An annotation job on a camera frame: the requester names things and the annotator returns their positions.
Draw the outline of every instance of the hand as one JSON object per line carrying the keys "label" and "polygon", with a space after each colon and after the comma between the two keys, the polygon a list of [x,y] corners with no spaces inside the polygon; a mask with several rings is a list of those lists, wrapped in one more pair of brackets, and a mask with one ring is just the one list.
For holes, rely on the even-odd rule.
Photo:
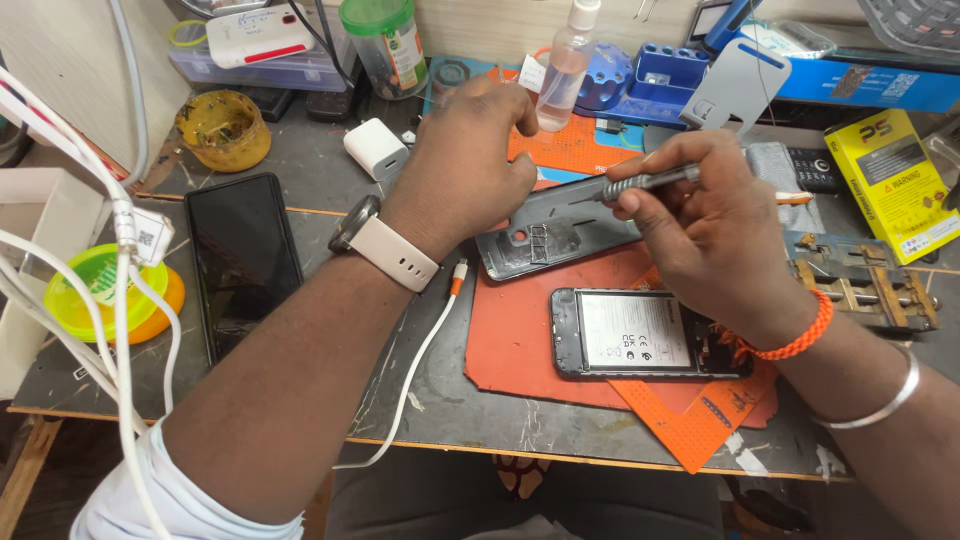
{"label": "hand", "polygon": [[513,214],[537,181],[528,154],[507,165],[513,126],[537,133],[527,90],[479,76],[448,90],[423,118],[417,144],[380,219],[436,261]]}
{"label": "hand", "polygon": [[613,214],[635,220],[664,284],[686,306],[762,351],[789,344],[813,322],[817,301],[787,270],[775,189],[754,177],[731,132],[676,135],[607,176],[690,161],[700,163],[700,182],[668,185],[657,196],[628,189],[609,205]]}

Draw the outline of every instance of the white watch strap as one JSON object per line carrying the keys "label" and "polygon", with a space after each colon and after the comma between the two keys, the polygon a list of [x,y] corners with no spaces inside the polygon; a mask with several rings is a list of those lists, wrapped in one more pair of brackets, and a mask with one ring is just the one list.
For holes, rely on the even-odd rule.
{"label": "white watch strap", "polygon": [[440,268],[376,217],[368,219],[349,244],[374,266],[414,292],[421,292]]}

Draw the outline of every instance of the white sleeve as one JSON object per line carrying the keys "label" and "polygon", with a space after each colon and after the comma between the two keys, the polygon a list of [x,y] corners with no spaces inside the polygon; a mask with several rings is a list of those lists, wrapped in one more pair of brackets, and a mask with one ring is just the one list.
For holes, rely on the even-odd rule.
{"label": "white sleeve", "polygon": [[[162,420],[136,442],[147,490],[174,538],[299,540],[302,514],[284,525],[260,525],[211,499],[174,465],[163,445]],[[124,463],[104,479],[80,511],[70,538],[131,540],[154,538]]]}

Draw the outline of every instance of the black desk surface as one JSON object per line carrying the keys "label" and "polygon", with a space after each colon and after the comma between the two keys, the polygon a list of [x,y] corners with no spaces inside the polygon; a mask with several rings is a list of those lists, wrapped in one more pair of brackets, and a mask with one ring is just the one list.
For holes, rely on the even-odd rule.
{"label": "black desk surface", "polygon": [[[283,186],[291,227],[296,239],[304,275],[313,274],[329,257],[326,242],[341,216],[362,196],[389,193],[393,182],[375,184],[347,154],[344,129],[356,127],[358,118],[339,124],[309,120],[303,111],[302,96],[294,101],[280,122],[268,124],[273,133],[270,154],[254,169],[239,174],[211,173],[189,152],[177,154],[176,143],[168,141],[161,152],[167,160],[157,165],[147,179],[147,189],[167,200],[141,198],[140,206],[162,211],[177,228],[166,263],[186,284],[186,303],[180,320],[182,346],[174,378],[174,397],[182,399],[207,373],[200,312],[192,262],[187,241],[182,203],[177,196],[211,184],[220,184],[259,172],[273,172]],[[361,105],[359,118],[379,117],[396,134],[415,131],[411,119],[422,102],[409,99],[386,102],[376,98]],[[776,132],[766,132],[776,136]],[[869,230],[852,198],[818,196],[818,204],[830,233],[868,236]],[[323,210],[330,213],[314,213]],[[104,242],[112,241],[109,226]],[[944,330],[919,334],[912,349],[924,362],[952,380],[960,381],[960,242],[941,250],[934,265],[911,264],[931,279],[931,290],[943,302],[939,312]],[[472,294],[479,264],[472,242],[465,242],[444,263],[452,271],[459,257],[470,260],[463,294],[454,305],[442,330],[427,352],[413,380],[411,391],[420,408],[407,402],[396,436],[397,444],[429,446],[473,452],[538,454],[554,459],[610,463],[622,466],[678,469],[672,457],[632,412],[570,405],[479,391],[463,374]],[[440,276],[439,281],[448,282]],[[390,428],[398,393],[407,366],[433,326],[446,300],[446,287],[430,287],[415,297],[397,321],[384,344],[370,382],[364,391],[350,428],[350,440],[378,442]],[[171,333],[132,347],[134,404],[147,418],[163,414],[161,378],[169,351]],[[75,380],[76,360],[59,342],[40,352],[37,362],[13,400],[12,410],[45,414],[112,418],[115,403],[89,377]],[[765,430],[741,429],[746,447],[753,449],[772,476],[818,478],[820,460],[817,445],[840,455],[828,434],[808,419],[806,406],[784,380],[777,385],[780,409]],[[743,471],[726,447],[718,449],[707,463],[711,472]]]}

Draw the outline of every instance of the orange bracelet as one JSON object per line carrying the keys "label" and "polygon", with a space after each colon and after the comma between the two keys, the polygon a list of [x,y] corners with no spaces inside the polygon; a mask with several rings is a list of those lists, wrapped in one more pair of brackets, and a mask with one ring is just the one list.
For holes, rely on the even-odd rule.
{"label": "orange bracelet", "polygon": [[810,289],[810,292],[816,295],[817,300],[820,302],[820,310],[817,311],[817,318],[813,320],[813,324],[810,325],[810,328],[806,329],[803,335],[794,339],[789,345],[780,347],[774,351],[759,351],[756,347],[747,343],[742,337],[726,329],[723,330],[723,335],[720,336],[720,343],[733,345],[736,349],[733,356],[737,359],[740,359],[741,356],[749,352],[753,353],[754,356],[766,360],[783,360],[784,358],[790,358],[791,356],[796,356],[806,351],[810,345],[813,345],[813,342],[820,339],[820,336],[824,334],[824,331],[833,319],[833,301],[827,294],[819,289]]}

